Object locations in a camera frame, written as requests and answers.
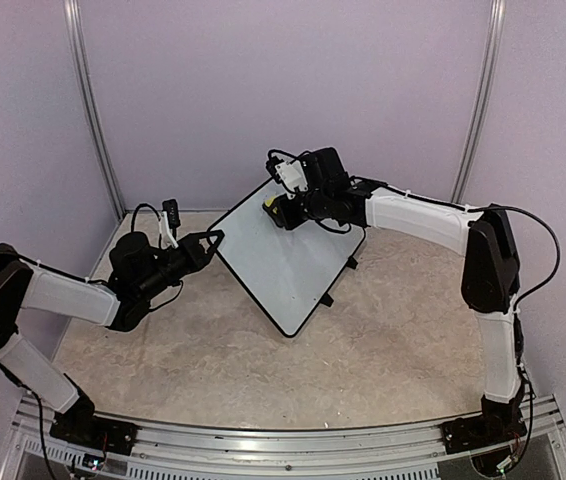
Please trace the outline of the black framed whiteboard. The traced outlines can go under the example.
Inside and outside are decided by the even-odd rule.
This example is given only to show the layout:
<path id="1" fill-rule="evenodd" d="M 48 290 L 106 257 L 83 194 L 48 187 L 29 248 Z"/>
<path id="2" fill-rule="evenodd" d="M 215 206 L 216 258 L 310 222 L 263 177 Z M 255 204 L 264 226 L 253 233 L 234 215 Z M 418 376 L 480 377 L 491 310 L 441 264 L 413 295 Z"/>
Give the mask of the black framed whiteboard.
<path id="1" fill-rule="evenodd" d="M 330 233 L 314 222 L 279 228 L 262 204 L 284 193 L 269 179 L 210 227 L 224 237 L 217 255 L 230 273 L 287 337 L 295 337 L 316 308 L 331 305 L 329 290 L 363 244 L 366 232 Z"/>

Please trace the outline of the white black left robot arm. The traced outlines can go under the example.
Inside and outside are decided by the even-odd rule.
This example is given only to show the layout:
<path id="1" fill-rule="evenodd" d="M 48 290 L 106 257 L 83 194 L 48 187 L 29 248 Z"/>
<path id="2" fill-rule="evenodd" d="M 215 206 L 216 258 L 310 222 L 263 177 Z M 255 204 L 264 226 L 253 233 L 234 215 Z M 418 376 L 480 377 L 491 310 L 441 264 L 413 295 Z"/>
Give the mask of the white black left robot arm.
<path id="1" fill-rule="evenodd" d="M 54 435 L 90 445 L 102 436 L 103 424 L 82 389 L 19 332 L 19 313 L 48 311 L 130 332 L 156 311 L 156 297 L 181 289 L 185 276 L 211 262 L 223 238 L 220 230 L 196 232 L 161 249 L 142 232 L 127 233 L 109 254 L 106 281 L 63 272 L 0 243 L 0 369 L 54 410 Z"/>

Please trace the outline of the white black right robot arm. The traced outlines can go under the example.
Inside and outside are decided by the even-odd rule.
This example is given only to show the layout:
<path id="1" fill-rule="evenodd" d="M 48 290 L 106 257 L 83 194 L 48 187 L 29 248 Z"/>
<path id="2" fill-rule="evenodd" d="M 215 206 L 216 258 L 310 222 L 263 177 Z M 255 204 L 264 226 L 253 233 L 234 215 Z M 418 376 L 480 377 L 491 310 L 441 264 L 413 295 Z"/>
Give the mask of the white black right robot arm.
<path id="1" fill-rule="evenodd" d="M 457 257 L 459 296 L 477 321 L 486 363 L 475 436 L 494 444 L 518 428 L 525 390 L 517 317 L 520 260 L 507 213 L 496 205 L 453 205 L 351 175 L 333 147 L 296 155 L 271 149 L 265 168 L 283 191 L 263 209 L 281 230 L 308 224 L 334 236 L 372 230 Z"/>

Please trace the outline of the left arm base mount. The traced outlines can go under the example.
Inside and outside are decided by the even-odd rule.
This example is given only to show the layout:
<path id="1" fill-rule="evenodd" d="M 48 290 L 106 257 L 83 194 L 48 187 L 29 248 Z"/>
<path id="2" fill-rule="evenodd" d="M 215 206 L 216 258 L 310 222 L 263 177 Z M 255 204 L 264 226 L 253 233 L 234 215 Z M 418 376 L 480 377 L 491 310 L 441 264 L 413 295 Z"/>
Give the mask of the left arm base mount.
<path id="1" fill-rule="evenodd" d="M 104 453 L 130 456 L 139 427 L 131 422 L 95 415 L 56 414 L 50 427 L 53 438 Z"/>

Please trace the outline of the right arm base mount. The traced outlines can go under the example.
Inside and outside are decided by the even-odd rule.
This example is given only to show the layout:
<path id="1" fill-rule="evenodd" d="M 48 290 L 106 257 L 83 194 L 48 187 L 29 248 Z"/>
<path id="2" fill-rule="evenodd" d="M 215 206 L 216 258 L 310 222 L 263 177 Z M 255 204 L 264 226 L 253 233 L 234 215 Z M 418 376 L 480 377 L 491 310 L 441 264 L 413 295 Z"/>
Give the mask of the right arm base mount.
<path id="1" fill-rule="evenodd" d="M 448 455 L 485 448 L 527 434 L 522 420 L 506 424 L 498 416 L 484 415 L 459 417 L 444 422 L 440 429 Z"/>

